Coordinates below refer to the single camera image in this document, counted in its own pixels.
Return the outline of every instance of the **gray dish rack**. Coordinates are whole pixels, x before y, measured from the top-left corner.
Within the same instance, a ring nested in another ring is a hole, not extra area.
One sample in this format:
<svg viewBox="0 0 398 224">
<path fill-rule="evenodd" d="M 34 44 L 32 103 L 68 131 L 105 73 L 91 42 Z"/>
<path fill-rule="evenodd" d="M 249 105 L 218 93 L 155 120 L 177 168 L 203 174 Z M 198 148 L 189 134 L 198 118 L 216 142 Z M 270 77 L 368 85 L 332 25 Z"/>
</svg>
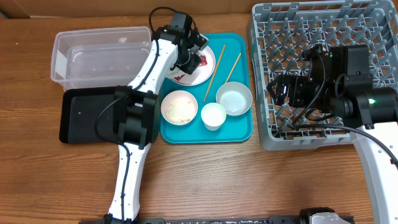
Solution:
<svg viewBox="0 0 398 224">
<path fill-rule="evenodd" d="M 340 129 L 290 128 L 303 108 L 277 106 L 266 85 L 280 74 L 308 75 L 302 50 L 322 44 L 366 44 L 374 88 L 397 90 L 398 17 L 389 0 L 264 3 L 253 6 L 248 25 L 249 54 L 256 82 L 256 111 L 261 146 L 268 151 L 315 149 L 350 144 Z M 312 114 L 320 118 L 325 114 Z M 313 123 L 303 118 L 300 124 Z M 317 123 L 340 124 L 334 117 Z"/>
</svg>

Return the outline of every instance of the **red design on plate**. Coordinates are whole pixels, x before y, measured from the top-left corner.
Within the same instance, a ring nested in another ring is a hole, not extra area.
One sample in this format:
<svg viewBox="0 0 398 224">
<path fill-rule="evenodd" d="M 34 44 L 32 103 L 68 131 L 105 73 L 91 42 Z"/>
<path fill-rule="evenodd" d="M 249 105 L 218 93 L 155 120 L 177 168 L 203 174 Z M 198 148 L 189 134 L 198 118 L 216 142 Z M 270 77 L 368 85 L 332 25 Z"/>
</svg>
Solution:
<svg viewBox="0 0 398 224">
<path fill-rule="evenodd" d="M 185 74 L 183 74 L 183 75 L 180 76 L 180 77 L 174 77 L 174 79 L 177 80 L 177 81 L 180 81 L 180 80 L 182 79 L 182 77 L 184 77 L 184 75 L 185 75 Z"/>
<path fill-rule="evenodd" d="M 206 56 L 202 55 L 202 56 L 200 56 L 200 58 L 201 58 L 201 63 L 199 64 L 199 66 L 207 65 Z"/>
</svg>

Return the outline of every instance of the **clear plastic container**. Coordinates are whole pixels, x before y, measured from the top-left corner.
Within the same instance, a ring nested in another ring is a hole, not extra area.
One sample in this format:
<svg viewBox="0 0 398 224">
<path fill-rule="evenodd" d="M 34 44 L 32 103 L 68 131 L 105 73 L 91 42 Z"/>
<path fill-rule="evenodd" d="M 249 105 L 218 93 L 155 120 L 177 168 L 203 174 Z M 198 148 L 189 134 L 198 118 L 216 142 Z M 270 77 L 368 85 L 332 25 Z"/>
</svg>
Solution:
<svg viewBox="0 0 398 224">
<path fill-rule="evenodd" d="M 128 85 L 151 47 L 148 27 L 60 32 L 52 51 L 51 79 L 65 91 Z"/>
</svg>

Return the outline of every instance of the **wooden chopstick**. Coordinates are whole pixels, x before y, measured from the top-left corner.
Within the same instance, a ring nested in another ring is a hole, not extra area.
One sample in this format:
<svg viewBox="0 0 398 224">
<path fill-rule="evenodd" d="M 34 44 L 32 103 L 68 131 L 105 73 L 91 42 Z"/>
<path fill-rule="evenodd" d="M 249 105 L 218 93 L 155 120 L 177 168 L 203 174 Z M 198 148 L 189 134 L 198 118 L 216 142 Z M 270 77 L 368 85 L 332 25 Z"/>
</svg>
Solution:
<svg viewBox="0 0 398 224">
<path fill-rule="evenodd" d="M 213 76 L 211 77 L 209 87 L 207 87 L 207 92 L 206 92 L 205 99 L 203 100 L 203 102 L 206 101 L 207 94 L 209 94 L 209 90 L 210 90 L 211 84 L 213 83 L 214 77 L 216 76 L 218 65 L 220 64 L 221 58 L 222 58 L 222 56 L 224 54 L 224 50 L 225 50 L 225 44 L 224 44 L 223 50 L 221 51 L 220 57 L 218 58 L 216 69 L 214 70 Z"/>
<path fill-rule="evenodd" d="M 228 83 L 228 80 L 229 80 L 229 78 L 231 77 L 232 72 L 234 71 L 236 64 L 238 63 L 238 60 L 239 60 L 239 58 L 241 57 L 241 54 L 242 54 L 242 53 L 239 53 L 238 58 L 236 59 L 235 64 L 234 64 L 234 66 L 232 67 L 231 72 L 230 72 L 229 75 L 228 75 L 228 78 L 225 80 L 225 83 Z"/>
</svg>

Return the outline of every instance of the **small white bowl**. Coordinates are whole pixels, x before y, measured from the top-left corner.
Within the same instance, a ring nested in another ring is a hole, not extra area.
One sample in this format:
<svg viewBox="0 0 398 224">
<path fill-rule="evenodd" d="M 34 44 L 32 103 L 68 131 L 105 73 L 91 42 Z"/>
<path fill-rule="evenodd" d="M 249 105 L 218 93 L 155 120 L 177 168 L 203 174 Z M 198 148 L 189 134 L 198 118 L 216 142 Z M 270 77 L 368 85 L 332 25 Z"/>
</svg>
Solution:
<svg viewBox="0 0 398 224">
<path fill-rule="evenodd" d="M 216 131 L 224 123 L 226 112 L 218 103 L 208 103 L 201 110 L 200 116 L 207 129 Z"/>
<path fill-rule="evenodd" d="M 226 114 L 238 116 L 250 109 L 253 97 L 246 85 L 238 82 L 228 82 L 218 89 L 216 102 L 223 106 Z"/>
<path fill-rule="evenodd" d="M 198 102 L 195 97 L 187 91 L 173 91 L 163 99 L 160 112 L 164 119 L 170 124 L 179 126 L 186 125 L 197 115 Z"/>
</svg>

